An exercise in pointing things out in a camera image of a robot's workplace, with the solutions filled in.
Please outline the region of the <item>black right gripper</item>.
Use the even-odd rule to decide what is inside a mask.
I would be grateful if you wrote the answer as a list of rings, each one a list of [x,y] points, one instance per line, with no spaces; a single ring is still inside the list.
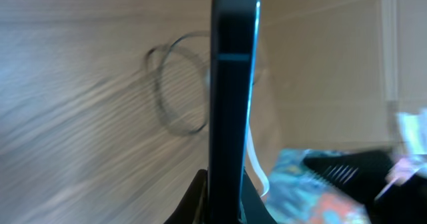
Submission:
[[[372,223],[426,224],[426,177],[415,173],[393,183],[389,174],[396,164],[384,151],[305,157],[303,164],[363,204]]]

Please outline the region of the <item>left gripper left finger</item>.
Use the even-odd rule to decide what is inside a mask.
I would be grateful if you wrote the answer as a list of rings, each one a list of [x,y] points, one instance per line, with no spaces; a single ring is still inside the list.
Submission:
[[[204,223],[207,198],[207,171],[200,169],[187,191],[164,224],[201,224]]]

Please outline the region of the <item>blue Samsung Galaxy smartphone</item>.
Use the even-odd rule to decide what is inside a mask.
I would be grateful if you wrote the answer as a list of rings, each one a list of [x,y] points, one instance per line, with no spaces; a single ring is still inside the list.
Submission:
[[[260,0],[212,0],[207,221],[238,223]]]

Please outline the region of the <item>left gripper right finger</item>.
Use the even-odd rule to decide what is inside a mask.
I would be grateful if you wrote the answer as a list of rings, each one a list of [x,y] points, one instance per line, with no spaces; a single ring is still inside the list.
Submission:
[[[276,224],[244,169],[240,188],[240,224]]]

